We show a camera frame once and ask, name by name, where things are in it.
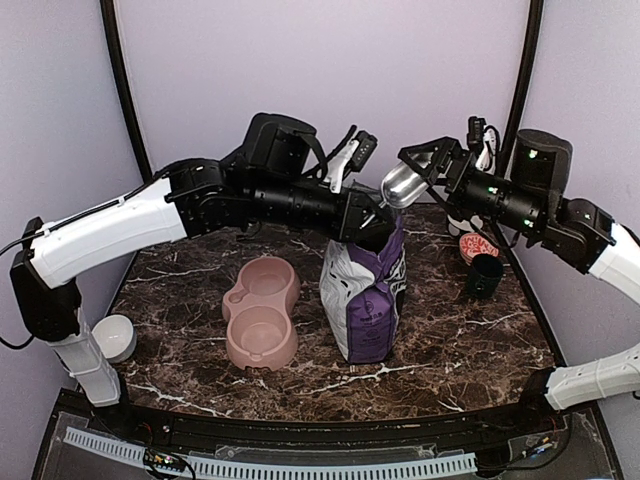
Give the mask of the silver metal scoop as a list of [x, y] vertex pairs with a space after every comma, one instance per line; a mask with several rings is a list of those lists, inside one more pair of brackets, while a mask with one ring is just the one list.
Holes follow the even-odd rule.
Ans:
[[426, 191], [422, 177], [403, 162], [399, 162], [382, 179], [381, 206], [402, 210], [411, 206]]

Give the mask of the purple white pet food bag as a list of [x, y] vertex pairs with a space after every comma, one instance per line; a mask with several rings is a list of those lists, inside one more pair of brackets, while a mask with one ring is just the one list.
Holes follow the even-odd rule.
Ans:
[[394, 230], [360, 243], [328, 242], [319, 281], [336, 344], [349, 364], [383, 361], [395, 342], [406, 293], [403, 219], [385, 209]]

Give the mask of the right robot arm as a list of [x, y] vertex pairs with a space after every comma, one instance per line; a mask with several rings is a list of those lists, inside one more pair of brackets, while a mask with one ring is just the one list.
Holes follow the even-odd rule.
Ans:
[[[476, 168], [475, 153], [451, 137], [404, 147], [399, 159], [427, 187], [442, 184], [438, 203], [455, 219], [483, 216], [523, 235], [582, 274], [639, 299], [639, 239], [584, 198], [568, 199], [572, 146], [551, 133], [522, 129], [516, 135], [510, 176]], [[549, 412], [639, 389], [639, 348], [569, 367], [534, 372], [510, 424], [534, 432]]]

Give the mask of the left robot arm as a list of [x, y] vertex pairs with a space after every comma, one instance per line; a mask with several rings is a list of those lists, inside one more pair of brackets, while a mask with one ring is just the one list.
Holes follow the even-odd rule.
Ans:
[[47, 343], [120, 436], [141, 427], [140, 412], [99, 350], [82, 313], [76, 278], [146, 247], [252, 223], [308, 229], [341, 242], [387, 237], [391, 210], [367, 192], [338, 193], [317, 180], [287, 178], [240, 158], [174, 162], [136, 190], [67, 219], [27, 224], [10, 280], [26, 329]]

